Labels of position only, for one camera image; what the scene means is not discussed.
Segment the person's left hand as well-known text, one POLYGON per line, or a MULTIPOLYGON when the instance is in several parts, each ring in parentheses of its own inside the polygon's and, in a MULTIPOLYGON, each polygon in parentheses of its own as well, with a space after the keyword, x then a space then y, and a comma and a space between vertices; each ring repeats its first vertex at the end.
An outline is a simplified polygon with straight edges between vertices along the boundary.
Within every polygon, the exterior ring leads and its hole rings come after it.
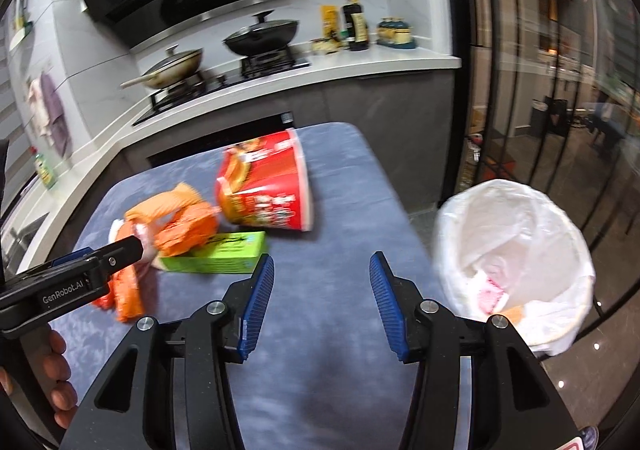
POLYGON ((15 340, 1 337, 1 387, 26 425, 58 442, 73 417, 66 345, 47 323, 15 340))

